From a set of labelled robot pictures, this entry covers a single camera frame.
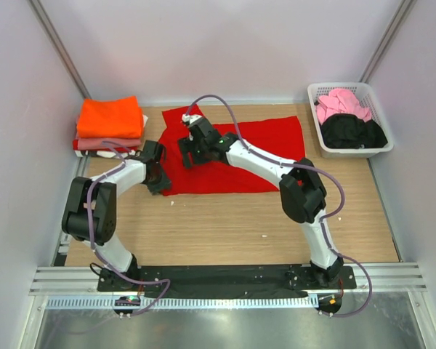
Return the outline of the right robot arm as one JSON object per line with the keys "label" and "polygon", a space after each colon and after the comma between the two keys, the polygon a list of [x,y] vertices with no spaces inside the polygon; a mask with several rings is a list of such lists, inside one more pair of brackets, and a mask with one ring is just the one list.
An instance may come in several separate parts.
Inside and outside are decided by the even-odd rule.
{"label": "right robot arm", "polygon": [[286,216],[301,225],[310,248],[310,268],[314,282],[329,288],[339,280],[344,264],[327,227],[326,189],[306,158],[300,161],[268,153],[238,135],[221,135],[200,115],[183,115],[189,135],[178,141],[186,168],[219,162],[256,175],[279,190]]}

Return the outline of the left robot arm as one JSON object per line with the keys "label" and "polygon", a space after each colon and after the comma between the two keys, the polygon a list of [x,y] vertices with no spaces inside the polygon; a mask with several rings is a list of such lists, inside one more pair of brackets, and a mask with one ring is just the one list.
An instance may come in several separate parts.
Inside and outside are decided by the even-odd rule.
{"label": "left robot arm", "polygon": [[125,291],[136,286],[159,286],[168,280],[143,281],[137,258],[117,236],[118,197],[136,185],[152,194],[171,187],[161,162],[166,158],[164,145],[148,140],[142,150],[117,151],[118,143],[104,141],[104,148],[120,163],[94,177],[73,179],[62,216],[62,231],[86,244],[102,263],[102,271],[114,276]]}

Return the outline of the folded orange t shirt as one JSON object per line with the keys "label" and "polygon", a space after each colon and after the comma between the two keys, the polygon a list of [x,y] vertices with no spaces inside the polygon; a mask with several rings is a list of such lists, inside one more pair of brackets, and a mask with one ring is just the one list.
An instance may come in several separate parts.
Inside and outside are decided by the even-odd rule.
{"label": "folded orange t shirt", "polygon": [[135,96],[119,100],[85,99],[76,124],[82,138],[140,138],[143,112]]}

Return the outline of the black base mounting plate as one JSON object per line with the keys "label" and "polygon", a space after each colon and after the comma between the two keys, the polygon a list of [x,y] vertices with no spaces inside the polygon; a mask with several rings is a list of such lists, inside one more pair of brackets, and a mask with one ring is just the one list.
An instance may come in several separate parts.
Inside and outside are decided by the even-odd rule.
{"label": "black base mounting plate", "polygon": [[126,276],[146,282],[143,287],[149,297],[159,294],[155,282],[170,280],[167,292],[173,298],[240,297],[245,294],[314,289],[344,289],[357,287],[353,269],[342,266],[329,281],[311,265],[193,265],[143,266],[130,268]]}

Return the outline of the black t shirt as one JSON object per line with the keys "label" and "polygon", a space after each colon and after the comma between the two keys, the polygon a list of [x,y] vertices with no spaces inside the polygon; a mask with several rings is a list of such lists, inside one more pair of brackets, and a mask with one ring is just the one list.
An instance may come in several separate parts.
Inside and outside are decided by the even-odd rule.
{"label": "black t shirt", "polygon": [[374,121],[364,121],[348,113],[328,117],[321,125],[323,142],[330,149],[383,148],[387,137]]}

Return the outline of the white plastic laundry basket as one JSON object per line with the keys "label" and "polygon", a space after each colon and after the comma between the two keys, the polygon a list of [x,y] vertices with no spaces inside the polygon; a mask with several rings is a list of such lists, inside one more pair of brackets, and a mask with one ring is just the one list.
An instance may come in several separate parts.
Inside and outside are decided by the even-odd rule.
{"label": "white plastic laundry basket", "polygon": [[[328,93],[336,88],[348,89],[358,99],[360,105],[364,108],[369,108],[372,119],[381,127],[386,139],[387,144],[383,148],[366,148],[366,149],[332,149],[328,148],[324,143],[320,123],[316,115],[315,101],[322,95],[328,95]],[[307,94],[312,111],[312,118],[315,125],[316,135],[318,137],[318,143],[320,147],[320,153],[323,158],[336,159],[336,158],[363,158],[367,159],[375,156],[379,153],[386,153],[393,149],[394,143],[392,140],[392,133],[384,115],[384,111],[380,106],[379,100],[373,89],[362,82],[322,82],[310,84],[307,87]]]}

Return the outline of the aluminium rail frame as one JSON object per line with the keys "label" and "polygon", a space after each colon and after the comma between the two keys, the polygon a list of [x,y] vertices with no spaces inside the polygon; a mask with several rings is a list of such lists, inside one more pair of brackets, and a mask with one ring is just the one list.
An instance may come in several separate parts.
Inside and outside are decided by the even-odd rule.
{"label": "aluminium rail frame", "polygon": [[29,296],[90,294],[97,291],[98,277],[89,267],[70,267],[65,262],[72,237],[62,230],[49,266],[37,267]]}

